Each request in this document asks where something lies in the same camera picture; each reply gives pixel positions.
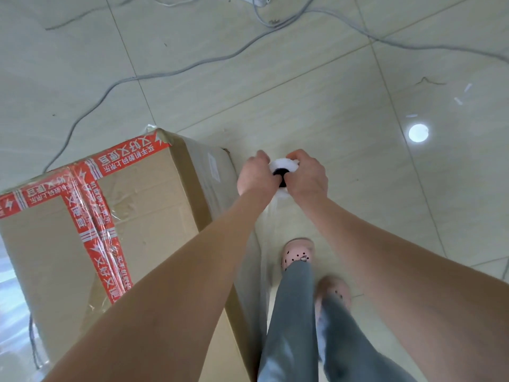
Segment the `person's right leg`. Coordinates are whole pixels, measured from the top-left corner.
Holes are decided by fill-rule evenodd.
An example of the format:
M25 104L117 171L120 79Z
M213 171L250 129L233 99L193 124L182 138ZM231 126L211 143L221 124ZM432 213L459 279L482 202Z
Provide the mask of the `person's right leg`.
M417 382L372 346L337 294L321 300L317 338L328 382Z

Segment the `clear stretch wrap roll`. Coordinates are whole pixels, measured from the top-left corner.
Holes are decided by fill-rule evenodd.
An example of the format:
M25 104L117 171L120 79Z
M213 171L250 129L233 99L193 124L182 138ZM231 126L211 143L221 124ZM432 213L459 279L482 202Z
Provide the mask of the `clear stretch wrap roll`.
M279 175L282 179L279 188L274 196L276 199L286 199L289 197L287 184L285 181L285 174L294 173L299 167L299 160L280 158L271 161L269 164L270 170L274 175Z

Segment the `red printed packing tape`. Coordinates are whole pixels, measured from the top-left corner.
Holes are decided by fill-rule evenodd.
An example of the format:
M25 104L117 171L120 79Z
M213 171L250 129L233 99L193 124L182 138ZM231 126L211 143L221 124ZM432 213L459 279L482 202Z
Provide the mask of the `red printed packing tape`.
M98 181L171 147L155 129L0 195L0 219L51 199L61 198L111 303L133 282L120 245L113 215Z

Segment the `pink right clog shoe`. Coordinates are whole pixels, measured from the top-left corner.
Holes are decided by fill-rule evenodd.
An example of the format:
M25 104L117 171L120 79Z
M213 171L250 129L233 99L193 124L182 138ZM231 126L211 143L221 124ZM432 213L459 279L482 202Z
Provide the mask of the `pink right clog shoe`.
M352 297L348 284L340 277L327 275L322 277L315 287L315 317L319 319L322 301L327 295L333 295L348 312L351 311Z

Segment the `pink clog shoe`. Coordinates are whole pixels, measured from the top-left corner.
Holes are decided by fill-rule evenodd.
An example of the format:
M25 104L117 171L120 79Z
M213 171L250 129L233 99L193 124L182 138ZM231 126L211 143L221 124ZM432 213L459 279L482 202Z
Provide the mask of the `pink clog shoe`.
M295 262L312 262L315 256L315 244L309 238L290 240L281 252L281 268L285 272Z
M348 284L340 277L327 275L322 277L315 287L315 317L319 319L322 301L327 295L333 295L348 312L351 311L352 297Z

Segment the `person's leg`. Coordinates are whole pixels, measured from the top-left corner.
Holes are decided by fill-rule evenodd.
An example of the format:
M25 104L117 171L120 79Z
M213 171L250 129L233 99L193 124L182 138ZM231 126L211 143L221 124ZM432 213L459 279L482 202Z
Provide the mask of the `person's leg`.
M314 277L310 263L283 271L262 351L258 382L318 382Z
M328 382L417 382L372 346L337 294L321 300L317 338Z

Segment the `large cardboard box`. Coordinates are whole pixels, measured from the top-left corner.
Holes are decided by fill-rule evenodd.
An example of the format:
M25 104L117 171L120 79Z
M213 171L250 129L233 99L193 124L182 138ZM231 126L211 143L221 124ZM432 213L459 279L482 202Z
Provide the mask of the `large cardboard box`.
M238 198L226 148L162 134L171 147L98 181L132 286ZM43 379L113 304L61 198L0 219L0 236L40 336L45 358L33 358L42 363L35 380Z

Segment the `person's left leg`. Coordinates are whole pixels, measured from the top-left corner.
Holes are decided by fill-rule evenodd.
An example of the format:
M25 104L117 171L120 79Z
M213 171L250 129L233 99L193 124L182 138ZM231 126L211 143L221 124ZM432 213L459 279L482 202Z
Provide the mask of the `person's left leg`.
M318 382L314 277L310 263L283 271L262 351L258 382Z

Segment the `person's left hand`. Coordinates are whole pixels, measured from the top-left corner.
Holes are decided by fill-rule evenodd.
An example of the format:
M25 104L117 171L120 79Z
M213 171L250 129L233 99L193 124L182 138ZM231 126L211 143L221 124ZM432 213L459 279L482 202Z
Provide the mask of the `person's left hand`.
M266 199L272 199L279 185L264 185L256 176L255 155L251 156L242 166L237 181L237 189L240 196L246 193L254 193Z

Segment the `person's right hand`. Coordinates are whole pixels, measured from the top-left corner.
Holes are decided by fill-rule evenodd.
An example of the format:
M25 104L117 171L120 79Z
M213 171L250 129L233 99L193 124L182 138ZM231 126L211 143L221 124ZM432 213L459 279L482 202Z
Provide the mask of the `person's right hand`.
M283 179L287 191L298 204L313 198L328 196L328 178L321 163L302 149L289 153L286 158L298 161L295 172L285 173Z

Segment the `person's right forearm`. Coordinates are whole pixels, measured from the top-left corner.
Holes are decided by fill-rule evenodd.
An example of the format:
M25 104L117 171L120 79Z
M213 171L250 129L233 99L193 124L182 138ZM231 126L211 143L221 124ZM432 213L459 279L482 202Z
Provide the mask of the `person's right forearm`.
M428 382L509 382L509 284L382 230L324 193L294 198Z

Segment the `person's left forearm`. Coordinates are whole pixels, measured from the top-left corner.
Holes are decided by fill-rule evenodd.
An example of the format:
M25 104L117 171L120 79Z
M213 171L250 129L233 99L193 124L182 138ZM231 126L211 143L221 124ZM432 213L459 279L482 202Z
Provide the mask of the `person's left forearm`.
M243 192L123 295L43 382L198 382L249 236L274 194Z

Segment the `pink left clog shoe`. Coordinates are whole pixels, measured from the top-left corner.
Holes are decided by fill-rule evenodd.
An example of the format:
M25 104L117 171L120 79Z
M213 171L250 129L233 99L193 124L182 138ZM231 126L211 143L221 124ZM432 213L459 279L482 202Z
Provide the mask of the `pink left clog shoe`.
M281 252L281 268L285 272L295 262L312 262L315 256L315 244L309 238L290 240Z

